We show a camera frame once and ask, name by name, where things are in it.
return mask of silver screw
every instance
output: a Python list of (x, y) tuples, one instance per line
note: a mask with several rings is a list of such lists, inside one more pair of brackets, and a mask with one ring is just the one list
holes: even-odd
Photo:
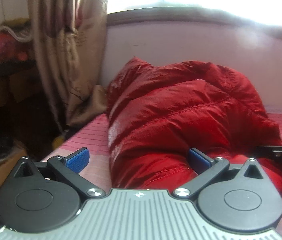
[(187, 188), (180, 187), (174, 190), (174, 194), (180, 197), (186, 197), (190, 195), (190, 191)]
[(100, 188), (91, 188), (87, 191), (87, 194), (91, 197), (99, 197), (104, 193)]

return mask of red jacket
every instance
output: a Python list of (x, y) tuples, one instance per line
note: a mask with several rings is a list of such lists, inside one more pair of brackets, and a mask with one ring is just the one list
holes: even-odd
[[(250, 81), (212, 63), (153, 67), (134, 57), (109, 85), (107, 116), (118, 188), (174, 190), (196, 176), (190, 147), (244, 163), (249, 149), (282, 143)], [(282, 164), (259, 162), (282, 195)]]

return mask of black metal device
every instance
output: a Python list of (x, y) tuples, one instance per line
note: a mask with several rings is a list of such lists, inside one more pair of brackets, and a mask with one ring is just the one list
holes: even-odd
[(258, 163), (211, 159), (198, 149), (196, 178), (175, 189), (112, 189), (78, 172), (82, 148), (34, 163), (23, 157), (0, 188), (1, 239), (282, 239), (282, 199)]

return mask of curtain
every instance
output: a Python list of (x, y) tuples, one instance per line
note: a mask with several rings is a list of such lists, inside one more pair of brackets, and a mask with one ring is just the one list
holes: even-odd
[(36, 62), (55, 121), (81, 127), (106, 108), (97, 85), (107, 0), (28, 0)]

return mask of cardboard box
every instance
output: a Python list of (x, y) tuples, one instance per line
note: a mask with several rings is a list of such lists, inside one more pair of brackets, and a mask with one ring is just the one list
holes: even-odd
[(15, 146), (11, 154), (4, 161), (0, 162), (0, 186), (6, 180), (18, 160), (23, 156), (27, 156), (26, 150), (20, 146)]

